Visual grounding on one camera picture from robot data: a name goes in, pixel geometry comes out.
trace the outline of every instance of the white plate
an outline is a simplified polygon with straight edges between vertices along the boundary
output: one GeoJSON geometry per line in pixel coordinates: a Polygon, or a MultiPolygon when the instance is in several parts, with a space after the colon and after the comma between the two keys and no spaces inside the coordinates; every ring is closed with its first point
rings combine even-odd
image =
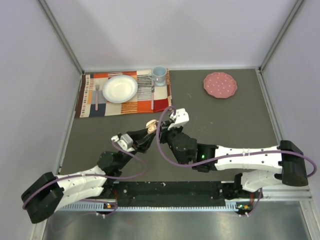
{"type": "Polygon", "coordinates": [[[137,81],[132,76],[118,75],[106,81],[102,94],[109,102],[120,104],[132,99],[137,90],[137,81]]]}

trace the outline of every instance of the placemat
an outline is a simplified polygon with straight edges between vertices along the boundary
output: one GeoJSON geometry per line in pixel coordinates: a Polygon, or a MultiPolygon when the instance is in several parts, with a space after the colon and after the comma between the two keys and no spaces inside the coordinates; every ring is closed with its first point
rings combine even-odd
{"type": "Polygon", "coordinates": [[[151,70],[105,72],[82,75],[81,88],[75,109],[75,118],[156,113],[163,111],[172,104],[170,73],[168,71],[166,74],[165,85],[154,86],[153,110],[151,109],[152,81],[148,77],[149,74],[151,74],[151,70]],[[124,103],[109,102],[102,94],[102,89],[106,81],[117,75],[129,75],[133,77],[138,84],[138,90],[135,96],[124,103]],[[98,110],[95,109],[96,81],[98,81],[100,85],[100,90],[98,92],[98,110]]]}

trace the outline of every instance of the purple cable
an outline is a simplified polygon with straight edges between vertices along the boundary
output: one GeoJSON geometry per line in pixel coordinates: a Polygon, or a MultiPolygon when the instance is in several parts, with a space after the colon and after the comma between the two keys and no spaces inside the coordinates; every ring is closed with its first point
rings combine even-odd
{"type": "Polygon", "coordinates": [[[84,214],[81,214],[80,216],[77,216],[75,217],[73,220],[71,220],[70,222],[68,222],[65,226],[63,226],[62,228],[60,228],[59,230],[56,230],[54,229],[54,223],[53,223],[53,220],[51,219],[50,221],[50,228],[51,228],[51,231],[54,233],[54,234],[59,234],[61,233],[62,231],[64,231],[67,227],[69,227],[71,224],[73,224],[75,221],[79,220],[80,218],[84,217],[84,216],[87,216],[87,215],[97,215],[97,216],[111,216],[113,214],[115,214],[117,208],[118,208],[118,205],[115,203],[115,202],[106,202],[106,201],[99,201],[99,200],[91,200],[91,199],[83,199],[83,200],[80,200],[82,202],[91,202],[91,203],[102,203],[102,204],[110,204],[110,205],[114,205],[114,209],[112,212],[108,213],[108,214],[101,214],[101,213],[97,213],[97,212],[86,212],[84,214]]]}
{"type": "MultiPolygon", "coordinates": [[[[217,161],[217,160],[220,160],[220,159],[226,159],[226,158],[235,158],[235,157],[243,157],[244,155],[242,153],[238,153],[238,154],[229,154],[229,155],[224,155],[224,156],[218,156],[218,157],[213,157],[213,158],[210,158],[210,159],[207,159],[207,160],[203,160],[203,161],[199,161],[199,162],[196,162],[196,163],[192,163],[192,164],[179,164],[179,163],[176,163],[172,160],[170,160],[166,154],[163,152],[163,150],[161,149],[161,144],[160,144],[160,128],[161,128],[161,125],[162,125],[162,122],[163,122],[163,118],[165,116],[165,114],[167,113],[167,111],[169,109],[173,109],[174,112],[176,112],[176,108],[174,106],[168,106],[161,114],[160,118],[159,118],[159,123],[156,127],[156,135],[155,135],[155,140],[156,140],[156,144],[158,146],[158,149],[159,149],[159,152],[160,154],[162,155],[162,157],[167,161],[169,162],[170,164],[174,165],[174,166],[177,166],[177,167],[181,167],[181,168],[191,168],[191,167],[195,167],[195,166],[198,166],[198,165],[202,165],[202,164],[207,164],[207,163],[211,163],[211,162],[214,162],[214,161],[217,161]]],[[[252,152],[250,153],[250,155],[254,156],[254,155],[262,155],[262,154],[289,154],[289,155],[294,155],[294,156],[297,156],[297,157],[300,157],[300,158],[303,158],[305,160],[307,160],[309,163],[312,164],[313,166],[313,171],[307,175],[307,177],[311,177],[313,176],[316,171],[317,171],[317,165],[316,163],[311,160],[309,157],[307,156],[304,156],[302,154],[299,154],[299,153],[296,153],[296,152],[293,152],[293,151],[286,151],[286,150],[269,150],[269,151],[258,151],[258,152],[252,152]]]]}
{"type": "Polygon", "coordinates": [[[261,197],[262,197],[262,188],[260,188],[260,194],[259,194],[259,196],[258,196],[258,199],[256,200],[256,203],[255,203],[255,205],[253,206],[252,210],[248,213],[248,217],[250,217],[251,214],[257,209],[261,197]]]}
{"type": "MultiPolygon", "coordinates": [[[[123,177],[116,177],[116,176],[108,176],[108,175],[102,175],[102,174],[96,174],[96,173],[89,173],[86,174],[85,176],[87,177],[102,177],[102,178],[106,178],[106,179],[117,179],[117,180],[126,180],[126,179],[133,179],[136,177],[139,177],[141,175],[143,175],[146,171],[147,171],[147,164],[145,163],[145,161],[143,161],[141,158],[139,158],[136,155],[133,155],[130,152],[127,152],[125,150],[123,150],[122,148],[118,147],[116,145],[116,143],[114,141],[112,141],[112,145],[114,148],[116,148],[117,150],[129,155],[130,157],[139,160],[141,163],[143,163],[144,165],[144,170],[136,175],[132,175],[132,176],[123,176],[123,177]]],[[[77,174],[77,175],[71,175],[71,176],[64,176],[62,178],[57,178],[53,181],[48,182],[47,184],[43,185],[42,187],[40,187],[38,190],[36,190],[33,194],[31,194],[31,196],[29,196],[26,201],[24,202],[24,204],[22,205],[22,209],[25,210],[27,204],[31,201],[31,199],[33,199],[38,193],[40,193],[43,189],[51,186],[52,184],[55,184],[57,182],[63,181],[63,180],[67,180],[67,179],[73,179],[73,178],[79,178],[79,177],[83,177],[82,174],[77,174]]]]}

